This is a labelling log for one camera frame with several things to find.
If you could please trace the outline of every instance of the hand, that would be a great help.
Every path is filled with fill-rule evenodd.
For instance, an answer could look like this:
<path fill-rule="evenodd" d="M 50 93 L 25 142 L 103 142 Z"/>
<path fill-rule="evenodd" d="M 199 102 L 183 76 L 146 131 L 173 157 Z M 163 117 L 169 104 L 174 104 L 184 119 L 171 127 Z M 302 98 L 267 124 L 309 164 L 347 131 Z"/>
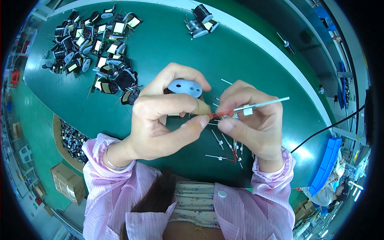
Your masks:
<path fill-rule="evenodd" d="M 190 95 L 164 95 L 169 83 L 177 78 L 194 80 L 203 91 L 211 90 L 201 72 L 170 63 L 141 91 L 135 101 L 131 134 L 108 150 L 108 159 L 113 165 L 121 167 L 134 159 L 153 160 L 169 156 L 200 137 L 201 131 L 209 122 L 207 115 L 196 116 L 173 132 L 165 127 L 168 114 L 180 113 L 184 116 L 198 107 L 196 98 Z"/>
<path fill-rule="evenodd" d="M 334 176 L 334 182 L 336 182 L 339 179 L 339 175 L 335 172 L 333 176 Z"/>
<path fill-rule="evenodd" d="M 267 95 L 241 80 L 236 81 L 220 97 L 216 112 L 278 99 Z M 239 120 L 230 118 L 219 122 L 220 131 L 245 144 L 257 157 L 260 170 L 275 172 L 284 161 L 281 156 L 283 106 L 273 103 L 253 110 L 252 115 L 238 113 Z"/>

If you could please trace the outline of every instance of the green anti-static mat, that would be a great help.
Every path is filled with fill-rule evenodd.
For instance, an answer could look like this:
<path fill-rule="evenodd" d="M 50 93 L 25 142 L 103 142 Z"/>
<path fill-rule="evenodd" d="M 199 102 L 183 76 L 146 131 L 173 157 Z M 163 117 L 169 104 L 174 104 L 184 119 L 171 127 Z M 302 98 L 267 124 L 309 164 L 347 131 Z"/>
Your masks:
<path fill-rule="evenodd" d="M 76 8 L 80 14 L 89 17 L 93 11 L 110 8 L 112 2 L 98 3 Z M 172 7 L 142 3 L 118 2 L 116 12 L 134 12 L 143 23 L 129 36 L 127 56 L 132 68 L 139 73 L 139 84 L 147 85 L 156 74 L 170 62 L 191 66 L 201 71 L 212 86 L 204 93 L 205 101 L 213 111 L 215 98 L 229 87 L 221 81 L 242 79 L 256 88 L 274 96 L 291 100 L 283 103 L 283 145 L 293 149 L 314 132 L 326 127 L 315 105 L 297 81 L 268 53 L 225 26 L 211 34 L 191 40 L 184 24 L 185 15 Z M 132 106 L 122 106 L 118 95 L 95 92 L 89 94 L 95 72 L 81 73 L 80 78 L 72 74 L 58 76 L 42 69 L 46 60 L 41 58 L 43 50 L 52 48 L 52 34 L 70 15 L 71 11 L 55 15 L 45 22 L 33 43 L 25 69 L 25 83 L 36 96 L 54 113 L 89 137 L 102 132 L 124 138 L 131 131 Z M 186 12 L 189 19 L 192 13 Z M 91 57 L 94 66 L 96 57 Z M 167 126 L 174 130 L 183 120 L 169 119 Z M 232 161 L 219 161 L 205 157 L 205 154 L 225 156 L 211 133 L 215 126 L 208 126 L 198 141 L 181 149 L 172 156 L 153 161 L 141 161 L 163 169 L 172 167 L 178 175 L 198 181 L 220 182 L 230 186 L 248 187 L 252 176 L 250 152 L 245 150 L 244 169 Z M 329 132 L 324 132 L 306 143 L 297 151 L 295 179 L 292 187 L 310 185 L 324 154 Z"/>

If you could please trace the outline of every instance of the white chair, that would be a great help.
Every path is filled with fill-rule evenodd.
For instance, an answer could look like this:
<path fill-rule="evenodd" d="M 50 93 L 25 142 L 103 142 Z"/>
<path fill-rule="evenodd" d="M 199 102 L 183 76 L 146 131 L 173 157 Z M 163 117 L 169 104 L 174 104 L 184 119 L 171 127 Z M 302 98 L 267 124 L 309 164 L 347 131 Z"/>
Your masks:
<path fill-rule="evenodd" d="M 21 157 L 23 163 L 33 161 L 32 157 L 31 157 L 32 151 L 28 149 L 28 144 L 19 150 L 19 154 L 20 154 L 20 157 Z"/>

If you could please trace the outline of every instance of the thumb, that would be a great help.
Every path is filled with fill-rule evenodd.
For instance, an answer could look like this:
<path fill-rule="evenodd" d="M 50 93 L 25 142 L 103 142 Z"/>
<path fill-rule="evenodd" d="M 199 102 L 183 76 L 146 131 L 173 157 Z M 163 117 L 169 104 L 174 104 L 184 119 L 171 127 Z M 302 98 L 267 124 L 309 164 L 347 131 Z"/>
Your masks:
<path fill-rule="evenodd" d="M 164 146 L 168 149 L 169 154 L 173 154 L 182 147 L 199 139 L 200 133 L 207 126 L 208 122 L 209 117 L 207 115 L 196 116 L 181 125 L 179 129 L 157 136 L 157 143 L 159 146 Z"/>
<path fill-rule="evenodd" d="M 226 135 L 245 144 L 249 149 L 254 147 L 257 148 L 256 140 L 260 138 L 259 131 L 248 127 L 243 122 L 233 118 L 228 118 L 221 120 L 217 127 Z"/>

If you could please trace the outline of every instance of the blue bin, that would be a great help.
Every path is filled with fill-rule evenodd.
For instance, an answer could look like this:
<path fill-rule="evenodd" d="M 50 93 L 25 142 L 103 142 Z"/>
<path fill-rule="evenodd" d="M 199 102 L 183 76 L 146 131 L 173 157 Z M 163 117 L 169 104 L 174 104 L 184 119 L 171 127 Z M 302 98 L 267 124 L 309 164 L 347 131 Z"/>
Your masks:
<path fill-rule="evenodd" d="M 324 187 L 329 175 L 331 174 L 333 165 L 335 164 L 340 145 L 341 138 L 334 137 L 328 140 L 327 148 L 325 149 L 320 168 L 317 171 L 310 188 L 308 189 L 309 193 L 312 194 L 312 197 Z"/>

